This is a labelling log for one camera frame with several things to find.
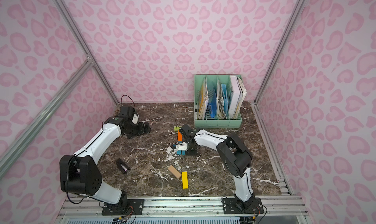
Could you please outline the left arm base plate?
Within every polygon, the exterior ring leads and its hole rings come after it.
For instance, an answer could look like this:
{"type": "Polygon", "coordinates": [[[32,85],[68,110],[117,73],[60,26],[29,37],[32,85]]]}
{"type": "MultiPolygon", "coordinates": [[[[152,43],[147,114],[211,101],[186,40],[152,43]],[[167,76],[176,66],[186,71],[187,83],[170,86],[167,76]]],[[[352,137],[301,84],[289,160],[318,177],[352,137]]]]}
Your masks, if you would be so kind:
{"type": "Polygon", "coordinates": [[[102,216],[142,215],[144,199],[128,199],[125,204],[104,204],[102,216]]]}

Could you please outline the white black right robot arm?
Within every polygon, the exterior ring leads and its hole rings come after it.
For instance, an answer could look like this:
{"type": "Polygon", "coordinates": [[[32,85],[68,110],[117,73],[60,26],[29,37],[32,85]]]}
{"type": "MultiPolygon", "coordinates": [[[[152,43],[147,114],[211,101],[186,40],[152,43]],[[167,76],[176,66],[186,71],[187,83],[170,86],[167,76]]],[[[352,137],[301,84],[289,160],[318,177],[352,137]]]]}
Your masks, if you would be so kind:
{"type": "Polygon", "coordinates": [[[187,124],[179,132],[189,153],[196,152],[199,147],[208,147],[218,152],[224,167],[234,177],[238,209],[246,210],[255,203],[250,181],[253,156],[237,134],[218,135],[204,129],[194,130],[187,124]]]}

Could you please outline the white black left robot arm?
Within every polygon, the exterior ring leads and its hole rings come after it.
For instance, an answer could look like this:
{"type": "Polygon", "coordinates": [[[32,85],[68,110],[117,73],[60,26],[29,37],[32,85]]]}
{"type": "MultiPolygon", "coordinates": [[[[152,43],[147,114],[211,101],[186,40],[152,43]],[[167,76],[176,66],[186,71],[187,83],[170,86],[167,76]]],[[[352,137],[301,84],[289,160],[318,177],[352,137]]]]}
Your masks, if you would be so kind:
{"type": "Polygon", "coordinates": [[[104,182],[98,162],[108,147],[120,136],[128,139],[150,133],[148,122],[137,122],[127,117],[110,117],[100,131],[73,155],[65,155],[59,162],[61,190],[104,202],[128,207],[127,194],[104,182]]]}

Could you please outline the natural wood building block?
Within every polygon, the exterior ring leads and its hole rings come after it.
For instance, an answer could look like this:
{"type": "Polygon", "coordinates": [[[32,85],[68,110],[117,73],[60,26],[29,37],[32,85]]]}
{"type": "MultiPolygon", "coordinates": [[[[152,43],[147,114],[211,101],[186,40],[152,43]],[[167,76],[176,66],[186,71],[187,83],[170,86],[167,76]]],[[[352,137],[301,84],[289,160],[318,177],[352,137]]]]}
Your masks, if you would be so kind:
{"type": "Polygon", "coordinates": [[[182,177],[182,174],[172,165],[168,167],[170,173],[172,173],[177,179],[182,177]]]}

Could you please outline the yellow building block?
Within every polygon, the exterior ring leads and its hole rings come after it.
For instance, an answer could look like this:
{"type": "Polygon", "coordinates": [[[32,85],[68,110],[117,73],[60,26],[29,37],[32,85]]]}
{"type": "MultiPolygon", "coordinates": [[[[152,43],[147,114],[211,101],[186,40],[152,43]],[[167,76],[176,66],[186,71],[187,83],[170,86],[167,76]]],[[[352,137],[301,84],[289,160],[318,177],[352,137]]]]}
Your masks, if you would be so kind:
{"type": "Polygon", "coordinates": [[[183,189],[189,188],[188,172],[187,171],[182,172],[182,188],[183,189]]]}

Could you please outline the orange building block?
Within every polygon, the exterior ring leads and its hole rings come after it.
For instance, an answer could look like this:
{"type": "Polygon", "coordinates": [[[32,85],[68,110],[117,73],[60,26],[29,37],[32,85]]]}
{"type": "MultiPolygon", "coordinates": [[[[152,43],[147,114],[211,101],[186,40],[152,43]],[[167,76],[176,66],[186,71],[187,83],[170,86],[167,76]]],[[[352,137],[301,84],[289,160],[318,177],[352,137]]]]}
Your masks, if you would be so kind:
{"type": "Polygon", "coordinates": [[[180,131],[178,131],[178,142],[182,142],[183,141],[183,136],[181,134],[180,131]]]}

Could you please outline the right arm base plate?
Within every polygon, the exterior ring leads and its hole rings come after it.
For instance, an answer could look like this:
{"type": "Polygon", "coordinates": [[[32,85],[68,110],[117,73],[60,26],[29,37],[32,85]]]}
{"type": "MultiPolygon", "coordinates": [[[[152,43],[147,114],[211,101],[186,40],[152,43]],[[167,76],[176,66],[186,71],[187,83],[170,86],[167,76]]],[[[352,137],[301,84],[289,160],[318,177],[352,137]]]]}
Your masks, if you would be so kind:
{"type": "Polygon", "coordinates": [[[224,214],[254,214],[264,213],[264,208],[260,198],[251,197],[248,201],[243,202],[238,197],[228,198],[221,197],[224,214]]]}

